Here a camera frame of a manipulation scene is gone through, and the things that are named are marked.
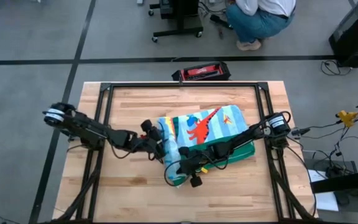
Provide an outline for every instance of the sneaker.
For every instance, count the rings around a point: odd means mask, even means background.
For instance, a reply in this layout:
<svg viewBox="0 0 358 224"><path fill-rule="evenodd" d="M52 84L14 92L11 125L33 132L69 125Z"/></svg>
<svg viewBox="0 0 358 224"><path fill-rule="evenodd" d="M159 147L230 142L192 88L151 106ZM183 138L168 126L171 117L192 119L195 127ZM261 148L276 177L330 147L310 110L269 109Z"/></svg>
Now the sneaker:
<svg viewBox="0 0 358 224"><path fill-rule="evenodd" d="M249 43L249 42L242 43L239 40L237 40L237 47L240 50L258 50L260 46L262 46L262 44L259 42L259 40L255 40L254 43Z"/></svg>

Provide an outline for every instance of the orange dinosaur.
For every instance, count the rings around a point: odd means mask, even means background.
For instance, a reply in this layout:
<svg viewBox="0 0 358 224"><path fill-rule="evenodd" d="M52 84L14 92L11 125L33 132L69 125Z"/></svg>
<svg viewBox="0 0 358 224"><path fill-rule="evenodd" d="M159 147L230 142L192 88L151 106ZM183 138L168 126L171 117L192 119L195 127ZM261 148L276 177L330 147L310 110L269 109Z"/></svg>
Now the orange dinosaur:
<svg viewBox="0 0 358 224"><path fill-rule="evenodd" d="M193 140L194 138L197 138L197 144L204 143L205 139L207 138L207 136L209 134L208 123L220 109L221 109L220 107L216 108L212 113L210 113L202 121L196 121L196 127L191 131L187 131L188 134L192 134L192 136L190 136L189 140Z"/></svg>

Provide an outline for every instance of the yellow clamp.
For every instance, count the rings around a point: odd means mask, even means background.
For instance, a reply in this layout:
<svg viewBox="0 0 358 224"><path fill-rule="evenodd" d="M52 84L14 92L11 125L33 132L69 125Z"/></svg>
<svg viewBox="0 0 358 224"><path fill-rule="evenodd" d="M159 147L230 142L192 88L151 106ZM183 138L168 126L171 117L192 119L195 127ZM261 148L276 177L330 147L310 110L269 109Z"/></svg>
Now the yellow clamp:
<svg viewBox="0 0 358 224"><path fill-rule="evenodd" d="M205 174L208 173L208 169L205 169L204 167L201 168L201 171L202 171L203 173L205 173Z"/></svg>
<svg viewBox="0 0 358 224"><path fill-rule="evenodd" d="M345 124L347 128L350 128L354 125L354 120L358 117L357 112L349 112L342 110L337 114L337 117L341 119L341 121Z"/></svg>

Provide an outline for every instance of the white shirt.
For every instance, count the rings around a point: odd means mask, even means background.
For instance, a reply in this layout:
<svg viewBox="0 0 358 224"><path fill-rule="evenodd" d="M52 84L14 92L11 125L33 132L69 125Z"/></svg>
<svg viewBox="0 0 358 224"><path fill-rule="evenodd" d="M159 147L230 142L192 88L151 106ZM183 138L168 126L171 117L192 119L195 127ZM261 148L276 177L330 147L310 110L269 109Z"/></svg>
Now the white shirt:
<svg viewBox="0 0 358 224"><path fill-rule="evenodd" d="M248 16L253 16L259 7L271 14L290 17L296 0L236 0L236 4Z"/></svg>

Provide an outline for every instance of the wooden tabletop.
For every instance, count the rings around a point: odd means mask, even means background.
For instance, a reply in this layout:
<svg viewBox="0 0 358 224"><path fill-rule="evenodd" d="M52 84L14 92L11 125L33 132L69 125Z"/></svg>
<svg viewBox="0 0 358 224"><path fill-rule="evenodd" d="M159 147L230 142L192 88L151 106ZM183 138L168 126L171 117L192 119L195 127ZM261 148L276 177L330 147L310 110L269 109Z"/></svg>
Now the wooden tabletop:
<svg viewBox="0 0 358 224"><path fill-rule="evenodd" d="M268 85L274 110L290 112L284 82L268 82ZM95 82L83 86L78 110L90 118L94 117L96 110L99 86L100 83ZM250 87L120 87L114 89L109 123L113 129L128 129L140 134L140 124L146 119L153 122L161 116L178 116L225 105L237 105L247 125L259 122L255 90ZM299 145L294 142L290 145L302 157ZM149 161L146 153L117 159L110 145L106 144L93 221L277 221L263 140L255 141L255 151L255 156L229 164L225 170L211 169L208 174L201 174L201 187L192 188L187 182L175 188L165 183L164 166L157 161ZM67 154L55 206L59 210L66 210L80 191L86 153L86 149L76 148ZM125 154L123 151L117 153L119 156ZM292 192L311 212L314 200L305 168L288 150L284 153L284 160ZM283 193L280 193L285 215L288 216ZM88 213L89 198L90 193L85 203L85 215ZM57 209L54 218L62 214Z"/></svg>

